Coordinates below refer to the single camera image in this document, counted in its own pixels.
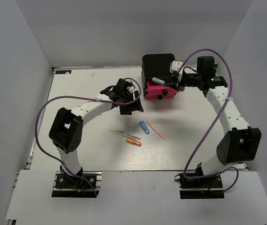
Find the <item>blue correction tape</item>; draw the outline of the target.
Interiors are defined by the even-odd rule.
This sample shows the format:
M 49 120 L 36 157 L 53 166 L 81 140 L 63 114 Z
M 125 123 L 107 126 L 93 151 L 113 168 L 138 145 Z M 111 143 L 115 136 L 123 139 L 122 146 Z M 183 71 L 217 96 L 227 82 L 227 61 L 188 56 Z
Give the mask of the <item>blue correction tape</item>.
M 144 133 L 147 134 L 147 135 L 149 135 L 150 131 L 149 131 L 149 129 L 148 129 L 148 127 L 147 127 L 145 121 L 141 120 L 141 121 L 139 122 L 139 125 L 140 125 L 140 127 L 142 128 L 142 130 L 144 131 Z

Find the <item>black pink drawer organizer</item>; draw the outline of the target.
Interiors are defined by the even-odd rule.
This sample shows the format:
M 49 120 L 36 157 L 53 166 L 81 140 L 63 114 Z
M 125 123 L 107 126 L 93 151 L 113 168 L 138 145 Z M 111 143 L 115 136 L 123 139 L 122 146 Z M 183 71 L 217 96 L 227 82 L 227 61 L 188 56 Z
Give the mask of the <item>black pink drawer organizer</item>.
M 175 56 L 172 53 L 146 54 L 142 57 L 141 77 L 143 95 L 146 99 L 173 98 L 178 93 L 178 91 L 152 80 L 154 77 L 163 81 L 171 78 L 170 65 L 174 60 Z

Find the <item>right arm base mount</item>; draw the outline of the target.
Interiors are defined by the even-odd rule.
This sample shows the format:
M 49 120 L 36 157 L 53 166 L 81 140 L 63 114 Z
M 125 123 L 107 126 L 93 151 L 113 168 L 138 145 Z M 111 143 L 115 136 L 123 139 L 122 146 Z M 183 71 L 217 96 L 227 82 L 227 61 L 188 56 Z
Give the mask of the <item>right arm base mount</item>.
M 174 176 L 179 183 L 180 199 L 223 199 L 224 191 L 221 176 L 203 179 L 187 179 L 183 173 Z

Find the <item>blue white pen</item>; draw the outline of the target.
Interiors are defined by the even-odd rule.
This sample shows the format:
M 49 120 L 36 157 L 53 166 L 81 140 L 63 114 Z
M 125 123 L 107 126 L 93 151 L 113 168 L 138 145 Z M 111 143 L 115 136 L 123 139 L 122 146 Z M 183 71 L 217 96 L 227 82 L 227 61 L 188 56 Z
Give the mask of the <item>blue white pen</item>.
M 152 81 L 157 83 L 157 84 L 159 84 L 159 85 L 163 85 L 163 86 L 165 85 L 165 81 L 164 80 L 156 78 L 156 77 L 153 77 Z

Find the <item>left blue table label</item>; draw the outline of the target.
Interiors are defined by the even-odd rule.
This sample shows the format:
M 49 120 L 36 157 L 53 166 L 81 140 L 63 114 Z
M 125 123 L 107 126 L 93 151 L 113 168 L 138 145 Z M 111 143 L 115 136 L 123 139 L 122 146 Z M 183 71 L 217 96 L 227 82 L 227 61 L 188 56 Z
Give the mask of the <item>left blue table label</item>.
M 71 70 L 56 70 L 55 74 L 71 74 L 72 71 Z

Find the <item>yellow blue pen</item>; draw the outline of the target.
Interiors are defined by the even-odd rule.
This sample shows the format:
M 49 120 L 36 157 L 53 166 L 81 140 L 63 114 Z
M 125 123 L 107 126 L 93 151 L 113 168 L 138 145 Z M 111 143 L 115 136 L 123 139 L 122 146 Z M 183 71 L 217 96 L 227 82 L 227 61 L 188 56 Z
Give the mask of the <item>yellow blue pen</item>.
M 130 137 L 130 138 L 133 138 L 133 139 L 136 139 L 136 140 L 141 140 L 140 137 L 137 137 L 137 136 L 134 136 L 134 135 L 130 135 L 130 134 L 126 134 L 124 132 L 121 132 L 121 131 L 117 131 L 117 130 L 110 130 L 112 133 L 115 133 L 115 134 L 118 134 L 118 135 L 121 135 L 121 136 L 124 136 L 124 137 Z

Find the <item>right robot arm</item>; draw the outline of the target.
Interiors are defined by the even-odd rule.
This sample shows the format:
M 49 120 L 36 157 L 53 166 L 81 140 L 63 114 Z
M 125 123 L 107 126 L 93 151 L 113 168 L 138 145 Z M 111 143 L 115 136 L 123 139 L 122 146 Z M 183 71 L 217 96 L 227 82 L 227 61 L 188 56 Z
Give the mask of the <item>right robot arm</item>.
M 206 187 L 216 176 L 227 168 L 255 158 L 260 140 L 259 128 L 252 128 L 245 121 L 230 97 L 231 89 L 222 76 L 216 76 L 215 59 L 212 56 L 197 58 L 194 74 L 186 73 L 183 63 L 173 61 L 170 65 L 172 77 L 165 86 L 178 91 L 185 87 L 197 87 L 214 108 L 220 121 L 224 137 L 216 147 L 216 153 L 206 161 L 199 163 L 195 172 L 195 181 Z

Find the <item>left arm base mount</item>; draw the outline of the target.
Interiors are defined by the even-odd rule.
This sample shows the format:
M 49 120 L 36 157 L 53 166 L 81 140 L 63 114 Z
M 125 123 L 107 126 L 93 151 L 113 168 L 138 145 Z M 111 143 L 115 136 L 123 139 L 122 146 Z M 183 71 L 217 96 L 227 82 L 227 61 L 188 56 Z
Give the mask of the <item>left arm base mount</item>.
M 82 177 L 90 182 L 96 194 L 86 180 L 67 177 L 57 171 L 54 177 L 52 197 L 96 198 L 101 188 L 102 172 L 83 172 Z

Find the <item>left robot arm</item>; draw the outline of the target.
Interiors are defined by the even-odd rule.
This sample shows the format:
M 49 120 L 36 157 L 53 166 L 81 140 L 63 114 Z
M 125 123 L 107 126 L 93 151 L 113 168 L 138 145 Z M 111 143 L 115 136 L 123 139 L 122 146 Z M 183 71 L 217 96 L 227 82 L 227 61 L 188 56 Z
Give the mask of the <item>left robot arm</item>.
M 95 98 L 87 98 L 87 102 L 73 109 L 60 108 L 55 116 L 49 132 L 49 138 L 59 151 L 63 171 L 68 173 L 67 182 L 72 187 L 82 183 L 82 167 L 79 163 L 77 149 L 82 140 L 83 127 L 114 108 L 118 108 L 121 115 L 132 115 L 133 112 L 144 112 L 141 105 L 141 87 L 134 88 L 132 78 L 120 78 L 117 84 L 109 86 Z

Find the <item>orange pink pen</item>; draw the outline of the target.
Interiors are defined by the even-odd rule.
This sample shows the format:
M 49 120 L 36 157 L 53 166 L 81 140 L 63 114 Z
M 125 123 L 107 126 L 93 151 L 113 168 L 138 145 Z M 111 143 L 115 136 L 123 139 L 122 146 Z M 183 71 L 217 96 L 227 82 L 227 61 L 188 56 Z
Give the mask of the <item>orange pink pen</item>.
M 159 132 L 159 131 L 157 131 L 157 129 L 155 129 L 154 127 L 153 127 L 153 125 L 150 123 L 150 122 L 148 122 L 148 121 L 146 121 L 146 124 L 161 138 L 161 139 L 163 139 L 164 141 L 165 141 L 165 137 Z

